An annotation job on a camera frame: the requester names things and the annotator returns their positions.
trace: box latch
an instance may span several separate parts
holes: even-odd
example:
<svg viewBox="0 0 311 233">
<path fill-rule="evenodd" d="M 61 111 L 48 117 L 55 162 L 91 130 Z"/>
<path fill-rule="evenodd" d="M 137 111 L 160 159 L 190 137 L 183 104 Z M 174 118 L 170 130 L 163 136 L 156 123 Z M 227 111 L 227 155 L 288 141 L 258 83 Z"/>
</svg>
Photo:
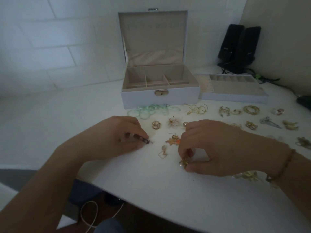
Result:
<svg viewBox="0 0 311 233">
<path fill-rule="evenodd" d="M 168 90 L 155 90 L 155 95 L 156 96 L 166 96 L 169 94 Z"/>
</svg>

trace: black computer mouse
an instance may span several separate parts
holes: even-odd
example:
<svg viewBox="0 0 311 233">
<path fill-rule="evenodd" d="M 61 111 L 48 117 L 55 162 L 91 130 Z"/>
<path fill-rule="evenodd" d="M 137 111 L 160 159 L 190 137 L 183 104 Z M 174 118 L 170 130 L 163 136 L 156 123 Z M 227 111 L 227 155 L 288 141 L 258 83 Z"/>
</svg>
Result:
<svg viewBox="0 0 311 233">
<path fill-rule="evenodd" d="M 297 103 L 311 110 L 311 96 L 301 96 L 297 98 Z"/>
</svg>

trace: blue jeans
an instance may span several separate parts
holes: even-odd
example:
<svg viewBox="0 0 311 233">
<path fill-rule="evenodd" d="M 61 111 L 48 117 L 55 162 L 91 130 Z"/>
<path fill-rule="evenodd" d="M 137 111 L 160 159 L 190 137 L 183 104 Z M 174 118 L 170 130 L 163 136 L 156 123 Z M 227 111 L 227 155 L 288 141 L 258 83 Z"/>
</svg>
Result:
<svg viewBox="0 0 311 233">
<path fill-rule="evenodd" d="M 126 233 L 121 223 L 115 218 L 109 218 L 95 228 L 94 233 Z"/>
</svg>

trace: person's left hand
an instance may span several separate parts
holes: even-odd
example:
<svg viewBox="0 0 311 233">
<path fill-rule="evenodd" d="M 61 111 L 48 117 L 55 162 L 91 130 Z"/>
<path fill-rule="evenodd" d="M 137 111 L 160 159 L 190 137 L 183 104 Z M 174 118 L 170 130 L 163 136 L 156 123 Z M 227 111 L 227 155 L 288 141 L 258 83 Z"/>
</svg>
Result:
<svg viewBox="0 0 311 233">
<path fill-rule="evenodd" d="M 85 162 L 112 158 L 143 147 L 139 139 L 126 139 L 126 133 L 149 138 L 137 118 L 112 116 L 72 137 L 58 149 L 74 151 Z"/>
</svg>

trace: white table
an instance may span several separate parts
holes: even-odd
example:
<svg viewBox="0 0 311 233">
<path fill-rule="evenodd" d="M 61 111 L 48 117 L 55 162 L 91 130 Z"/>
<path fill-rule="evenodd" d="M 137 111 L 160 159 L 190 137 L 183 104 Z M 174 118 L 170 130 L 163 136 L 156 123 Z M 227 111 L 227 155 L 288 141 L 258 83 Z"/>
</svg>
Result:
<svg viewBox="0 0 311 233">
<path fill-rule="evenodd" d="M 122 81 L 116 81 L 0 101 L 0 168 L 39 168 L 68 138 L 112 115 L 126 115 L 121 87 Z M 204 115 L 187 115 L 183 105 L 181 112 L 169 116 L 181 122 L 213 119 L 238 123 L 253 132 L 244 126 L 249 120 L 259 125 L 254 133 L 282 136 L 292 148 L 311 158 L 309 150 L 295 145 L 297 137 L 311 139 L 310 111 L 298 105 L 290 91 L 268 83 L 263 88 L 270 102 L 257 105 L 261 112 L 256 116 L 243 113 L 222 118 L 218 114 L 221 105 L 231 109 L 247 105 L 225 101 L 199 101 L 199 105 L 208 105 Z M 285 114 L 272 115 L 273 108 L 284 108 Z M 299 131 L 260 125 L 259 119 L 266 115 L 280 125 L 283 119 L 299 122 Z M 162 123 L 159 130 L 151 128 L 154 120 Z M 179 166 L 177 146 L 168 147 L 168 157 L 159 158 L 162 145 L 171 136 L 167 132 L 181 135 L 184 131 L 182 126 L 167 128 L 167 120 L 168 116 L 161 114 L 140 120 L 154 144 L 108 161 L 88 162 L 79 178 L 148 212 L 199 231 L 311 232 L 310 224 L 290 200 L 266 182 L 189 174 Z M 265 175 L 260 173 L 260 177 L 264 180 Z"/>
</svg>

